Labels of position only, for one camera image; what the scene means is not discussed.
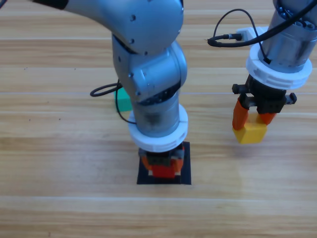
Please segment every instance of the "black mount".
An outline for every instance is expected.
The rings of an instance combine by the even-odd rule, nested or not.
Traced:
[[[286,95],[286,90],[268,87],[251,75],[245,84],[233,84],[232,92],[240,94],[239,101],[243,108],[257,107],[259,114],[280,113],[284,105],[295,104],[297,101],[295,93]]]

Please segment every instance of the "wood grain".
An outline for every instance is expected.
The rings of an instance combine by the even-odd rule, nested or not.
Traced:
[[[214,49],[205,39],[233,8],[268,25],[272,2],[184,4],[180,101],[192,186],[136,185],[137,147],[113,96],[89,96],[116,81],[109,31],[26,0],[0,11],[1,238],[317,237],[316,69],[263,143],[242,146],[231,129],[231,86],[248,76],[249,48]],[[249,25],[233,13],[219,34]]]

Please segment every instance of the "black cable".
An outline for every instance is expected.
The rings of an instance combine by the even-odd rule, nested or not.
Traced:
[[[249,17],[249,19],[251,20],[251,23],[252,23],[254,32],[256,33],[256,36],[259,37],[258,31],[257,31],[257,28],[256,28],[256,25],[255,25],[254,20],[252,19],[251,15],[250,15],[246,10],[244,10],[244,9],[233,9],[233,10],[227,12],[225,15],[223,15],[223,17],[222,17],[222,18],[219,20],[219,22],[217,23],[217,25],[216,25],[216,27],[215,27],[215,29],[214,29],[214,32],[213,32],[213,40],[215,40],[215,41],[218,40],[218,39],[216,38],[216,32],[217,32],[218,26],[219,26],[219,24],[222,22],[222,20],[223,20],[227,15],[229,15],[230,13],[235,12],[235,11],[241,11],[241,12],[244,12],[245,14],[247,14],[247,16]],[[261,49],[261,52],[262,52],[262,54],[263,54],[264,59],[267,59],[267,57],[266,57],[266,55],[265,55],[265,53],[264,53],[264,49],[263,49],[263,47],[262,47],[262,43],[259,42],[259,45],[260,45],[260,49]]]
[[[115,88],[111,88],[111,89],[109,89],[107,91],[104,91],[102,93],[97,93],[98,91],[106,89],[106,88],[109,88],[109,87],[115,87]],[[117,109],[117,112],[118,112],[119,116],[121,117],[122,120],[126,121],[127,123],[136,124],[135,122],[129,121],[126,118],[124,118],[123,115],[121,114],[120,110],[119,110],[118,90],[120,88],[122,88],[122,84],[120,83],[120,80],[118,79],[117,83],[108,84],[108,85],[105,85],[105,86],[102,86],[102,87],[94,89],[93,91],[91,91],[90,96],[92,96],[92,97],[100,97],[100,96],[107,95],[109,93],[115,92],[115,107]]]
[[[0,1],[0,9],[5,5],[6,2],[7,2],[7,0]]]
[[[115,87],[115,88],[112,88],[110,90],[104,91],[102,93],[97,93],[98,91],[103,90],[105,88],[109,88],[109,87]],[[92,97],[100,97],[100,96],[103,96],[103,95],[107,95],[109,93],[113,93],[114,91],[116,91],[117,87],[119,87],[119,89],[120,89],[120,88],[122,88],[122,85],[121,84],[118,85],[117,83],[108,84],[108,85],[105,85],[105,86],[102,86],[102,87],[94,89],[93,91],[91,91],[90,96],[92,96]]]
[[[121,112],[120,112],[119,106],[118,106],[118,90],[120,89],[119,84],[121,85],[120,80],[118,79],[117,87],[115,88],[115,107],[117,108],[117,112],[119,113],[119,116],[121,117],[122,120],[124,120],[127,123],[136,125],[135,122],[129,121],[126,118],[124,118],[123,115],[121,115]]]
[[[289,26],[293,25],[296,21],[301,19],[303,16],[305,16],[310,10],[312,10],[317,5],[317,0],[313,0],[310,4],[308,4],[303,10],[301,10],[299,13],[294,15],[292,18],[284,21],[283,23],[279,24],[278,26],[268,30],[264,34],[260,35],[259,37],[256,37],[252,40],[245,41],[245,42],[237,42],[237,43],[221,43],[215,41],[213,38],[208,39],[208,44],[213,47],[226,47],[226,48],[236,48],[236,47],[244,47],[244,46],[250,46],[257,44],[259,42],[265,41],[278,33],[282,32]]]

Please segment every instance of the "red block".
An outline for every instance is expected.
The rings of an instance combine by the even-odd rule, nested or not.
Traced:
[[[162,165],[152,165],[153,176],[162,179],[174,179],[175,170],[174,166],[162,166]]]

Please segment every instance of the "yellow block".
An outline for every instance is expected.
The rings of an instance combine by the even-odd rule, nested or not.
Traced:
[[[257,113],[250,114],[244,127],[241,130],[233,129],[233,132],[241,144],[261,143],[266,134],[266,124]]]

